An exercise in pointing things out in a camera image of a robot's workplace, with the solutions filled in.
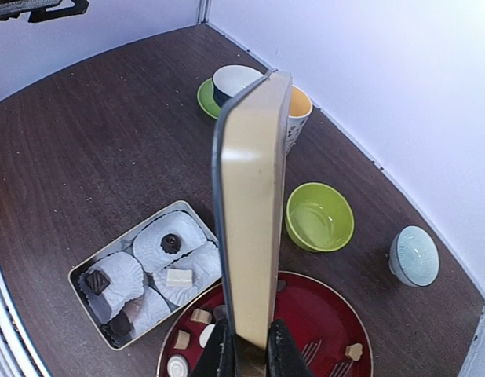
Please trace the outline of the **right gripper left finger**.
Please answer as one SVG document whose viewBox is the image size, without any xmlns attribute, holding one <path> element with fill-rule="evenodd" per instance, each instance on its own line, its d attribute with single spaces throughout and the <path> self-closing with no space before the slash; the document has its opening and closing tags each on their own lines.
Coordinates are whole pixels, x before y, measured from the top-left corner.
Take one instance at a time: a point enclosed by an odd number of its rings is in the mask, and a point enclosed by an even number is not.
<svg viewBox="0 0 485 377">
<path fill-rule="evenodd" d="M 193 377 L 233 377 L 235 352 L 227 319 L 216 322 L 206 346 L 193 370 Z"/>
</svg>

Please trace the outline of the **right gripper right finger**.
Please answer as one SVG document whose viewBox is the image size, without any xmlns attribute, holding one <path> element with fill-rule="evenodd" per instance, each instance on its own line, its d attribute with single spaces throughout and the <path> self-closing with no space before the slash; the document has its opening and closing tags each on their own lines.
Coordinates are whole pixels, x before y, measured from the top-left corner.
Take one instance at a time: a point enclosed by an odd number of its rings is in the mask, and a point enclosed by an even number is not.
<svg viewBox="0 0 485 377">
<path fill-rule="evenodd" d="M 266 362 L 268 375 L 272 377 L 312 375 L 282 319 L 274 320 L 269 328 Z"/>
</svg>

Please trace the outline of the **round red tray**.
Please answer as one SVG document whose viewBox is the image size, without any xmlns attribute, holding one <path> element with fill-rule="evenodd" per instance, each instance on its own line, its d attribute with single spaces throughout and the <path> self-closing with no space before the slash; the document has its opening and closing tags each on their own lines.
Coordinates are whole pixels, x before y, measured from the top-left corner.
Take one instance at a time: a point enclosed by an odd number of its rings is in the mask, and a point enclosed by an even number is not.
<svg viewBox="0 0 485 377">
<path fill-rule="evenodd" d="M 279 279 L 285 282 L 277 293 L 275 318 L 286 322 L 298 349 L 315 339 L 323 340 L 324 353 L 338 359 L 345 357 L 345 348 L 354 343 L 363 344 L 363 355 L 353 361 L 350 376 L 372 376 L 374 374 L 373 352 L 363 322 L 352 306 L 332 287 L 309 276 L 281 271 Z M 167 361 L 174 354 L 183 355 L 192 371 L 202 354 L 199 335 L 204 324 L 190 321 L 196 308 L 214 313 L 224 304 L 222 284 L 217 283 L 194 299 L 173 323 L 159 354 L 157 376 L 167 376 Z M 177 331 L 188 331 L 191 341 L 186 350 L 173 348 Z"/>
</svg>

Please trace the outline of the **beige tin box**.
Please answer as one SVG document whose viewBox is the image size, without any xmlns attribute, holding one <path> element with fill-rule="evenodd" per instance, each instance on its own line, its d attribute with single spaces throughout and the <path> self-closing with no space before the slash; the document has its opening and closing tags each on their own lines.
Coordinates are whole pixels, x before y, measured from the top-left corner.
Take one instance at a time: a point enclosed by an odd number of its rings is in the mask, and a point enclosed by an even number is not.
<svg viewBox="0 0 485 377">
<path fill-rule="evenodd" d="M 181 238 L 177 254 L 166 254 L 160 246 L 170 233 Z M 191 269 L 192 287 L 167 287 L 167 269 Z M 101 295 L 94 295 L 84 281 L 93 270 L 100 270 L 111 281 Z M 187 202 L 178 200 L 79 263 L 68 279 L 108 347 L 123 350 L 183 309 L 220 276 L 216 236 Z M 102 331 L 102 325 L 121 310 L 131 321 L 131 332 L 113 339 Z"/>
</svg>

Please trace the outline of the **bear print tin lid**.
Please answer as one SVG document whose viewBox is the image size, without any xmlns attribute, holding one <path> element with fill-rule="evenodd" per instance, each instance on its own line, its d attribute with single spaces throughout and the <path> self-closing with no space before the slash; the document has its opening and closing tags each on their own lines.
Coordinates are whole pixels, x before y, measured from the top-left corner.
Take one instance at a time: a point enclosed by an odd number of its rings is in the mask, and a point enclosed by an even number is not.
<svg viewBox="0 0 485 377">
<path fill-rule="evenodd" d="M 292 76 L 268 71 L 225 103 L 215 125 L 213 205 L 228 321 L 265 349 L 274 316 Z"/>
</svg>

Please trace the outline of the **metal serving tongs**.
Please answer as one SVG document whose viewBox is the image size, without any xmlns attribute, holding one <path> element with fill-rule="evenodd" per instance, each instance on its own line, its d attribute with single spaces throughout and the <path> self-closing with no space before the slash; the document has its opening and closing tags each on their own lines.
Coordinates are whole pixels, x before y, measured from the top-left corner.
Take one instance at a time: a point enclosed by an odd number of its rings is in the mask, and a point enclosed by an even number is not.
<svg viewBox="0 0 485 377">
<path fill-rule="evenodd" d="M 301 350 L 306 365 L 313 376 L 350 376 L 353 361 L 344 357 L 327 356 L 323 349 L 323 340 L 315 339 L 304 345 Z"/>
</svg>

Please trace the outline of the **white rectangular chocolate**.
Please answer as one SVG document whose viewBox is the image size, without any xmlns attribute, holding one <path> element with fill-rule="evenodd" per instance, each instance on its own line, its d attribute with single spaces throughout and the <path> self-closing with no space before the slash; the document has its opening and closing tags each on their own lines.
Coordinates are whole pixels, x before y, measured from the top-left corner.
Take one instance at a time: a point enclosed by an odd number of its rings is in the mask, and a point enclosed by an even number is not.
<svg viewBox="0 0 485 377">
<path fill-rule="evenodd" d="M 193 271 L 191 269 L 167 269 L 166 286 L 189 288 L 193 285 Z"/>
</svg>

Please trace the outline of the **dark swirl chocolate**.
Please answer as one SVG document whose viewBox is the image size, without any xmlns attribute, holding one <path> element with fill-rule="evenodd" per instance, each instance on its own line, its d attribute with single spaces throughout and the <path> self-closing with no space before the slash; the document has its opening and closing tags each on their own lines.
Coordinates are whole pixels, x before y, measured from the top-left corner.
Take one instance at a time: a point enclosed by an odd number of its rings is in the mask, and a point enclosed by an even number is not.
<svg viewBox="0 0 485 377">
<path fill-rule="evenodd" d="M 161 239 L 160 246 L 166 254 L 177 254 L 181 250 L 181 238 L 176 234 L 166 234 Z"/>
</svg>

